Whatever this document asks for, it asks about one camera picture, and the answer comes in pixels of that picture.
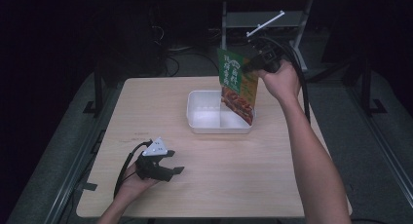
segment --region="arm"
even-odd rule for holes
[[[298,102],[300,84],[291,63],[275,73],[258,71],[280,103],[291,144],[295,178],[308,223],[351,223],[341,177]]]
[[[142,180],[137,176],[135,171],[135,164],[131,165],[127,169],[124,177],[127,177],[128,175],[133,173],[134,175],[126,178],[126,180],[123,182],[112,204],[103,212],[103,214],[97,221],[98,224],[118,223],[127,207],[146,189],[158,182],[158,180],[151,178]]]

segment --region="black cable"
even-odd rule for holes
[[[175,72],[173,72],[173,74],[170,74],[170,73],[169,73],[169,70],[168,70],[168,66],[167,66],[166,76],[169,76],[169,77],[175,76],[175,75],[178,73],[179,68],[180,68],[179,61],[177,61],[175,58],[170,57],[170,56],[167,56],[167,58],[170,59],[170,60],[172,60],[172,61],[174,61],[174,62],[176,63],[176,70],[175,70]]]
[[[136,173],[136,171],[134,171],[133,173],[131,173],[130,175],[126,176],[126,178],[124,178],[124,180],[122,180],[122,183],[125,182],[125,180],[127,180],[128,178],[130,178],[132,175],[134,175]]]
[[[304,77],[303,70],[301,68],[300,59],[298,58],[298,56],[295,53],[294,49],[291,48],[291,46],[289,46],[287,44],[282,45],[282,44],[276,42],[275,40],[273,40],[269,37],[261,36],[261,37],[258,37],[258,39],[266,40],[266,41],[271,42],[274,45],[278,46],[285,53],[285,55],[288,57],[288,59],[292,63],[292,66],[294,67],[295,72],[297,73],[298,80],[300,81],[301,90],[303,92],[304,113],[305,113],[309,123],[311,123],[311,121],[310,121],[310,104],[309,104],[307,83],[306,83],[306,79]]]
[[[148,142],[143,142],[138,144],[134,149],[128,154],[127,160],[125,161],[124,165],[122,166],[121,172],[119,173],[118,179],[116,181],[116,186],[115,186],[115,191],[113,193],[113,198],[116,197],[116,194],[118,194],[119,189],[122,186],[122,183],[124,182],[124,174],[127,171],[128,165],[133,158],[134,153],[136,152],[137,149],[139,149],[142,145],[149,146],[152,143],[152,140]]]
[[[199,53],[177,54],[177,55],[172,55],[172,56],[203,56],[204,58],[208,59],[208,60],[213,64],[213,66],[215,67],[216,71],[219,73],[219,68],[218,68],[218,66],[215,64],[215,62],[214,62],[209,56],[206,56],[206,55],[203,55],[203,54],[199,54]]]

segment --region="white stick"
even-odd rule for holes
[[[251,31],[251,32],[247,32],[247,33],[246,33],[246,37],[251,36],[252,34],[254,34],[255,32],[257,32],[257,31],[258,31],[258,30],[260,30],[261,28],[263,28],[263,27],[267,26],[268,24],[272,23],[274,20],[276,20],[276,19],[278,19],[278,18],[282,17],[284,14],[285,14],[285,12],[280,11],[280,13],[279,13],[279,15],[278,15],[278,16],[276,16],[276,17],[274,17],[274,18],[272,18],[272,19],[268,20],[266,23],[264,23],[264,24],[262,24],[262,25],[258,24],[258,27],[257,27],[257,28],[255,28],[255,30],[253,30],[253,31]]]

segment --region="dark floor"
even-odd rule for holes
[[[306,76],[313,76],[331,64],[320,63],[328,31],[306,32],[300,49],[309,67]],[[172,56],[179,63],[175,76],[217,75],[216,48],[193,48]],[[249,53],[249,48],[232,46],[236,53]],[[169,74],[177,62],[167,59]],[[413,174],[413,119],[394,97],[387,81],[373,73],[372,99],[379,99],[387,113],[365,117],[359,110],[354,91],[359,93],[359,82],[348,88],[340,79],[345,69],[317,84],[309,84],[309,98],[315,116],[339,169],[348,198],[353,207],[355,223],[412,223],[412,204],[406,198],[400,180],[395,176],[377,140],[370,122],[382,131],[392,152],[406,174]],[[89,76],[71,101],[43,157],[20,196],[8,223],[95,223],[76,215],[76,205],[88,177],[88,162],[94,159],[99,135],[107,127],[116,100],[122,90],[104,89],[104,107],[101,114],[84,114],[87,103],[94,100],[94,77]],[[357,221],[372,219],[376,222]],[[304,223],[303,219],[280,218],[281,223]],[[122,223],[144,223],[146,220],[125,217]],[[156,223],[211,223],[204,219],[162,219]],[[221,223],[277,223],[276,219],[223,219]]]

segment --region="food image on bag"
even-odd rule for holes
[[[221,84],[221,101],[242,117],[250,126],[254,118],[255,98],[258,76],[241,71],[246,57],[218,49],[219,83]]]

